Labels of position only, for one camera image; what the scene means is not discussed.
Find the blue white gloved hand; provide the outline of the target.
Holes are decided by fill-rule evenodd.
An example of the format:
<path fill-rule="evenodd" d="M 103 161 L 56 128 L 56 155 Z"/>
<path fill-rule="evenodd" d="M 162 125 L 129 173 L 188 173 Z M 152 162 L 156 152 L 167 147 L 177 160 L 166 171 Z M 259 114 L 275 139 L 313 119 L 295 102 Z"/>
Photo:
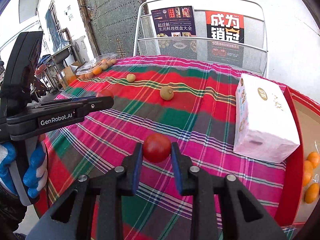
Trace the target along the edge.
<path fill-rule="evenodd" d="M 28 199 L 34 201 L 47 183 L 47 152 L 44 134 L 37 139 L 36 146 L 29 158 L 20 157 L 14 144 L 1 143 L 1 201 L 13 202 L 19 194 L 14 184 L 18 177 Z"/>

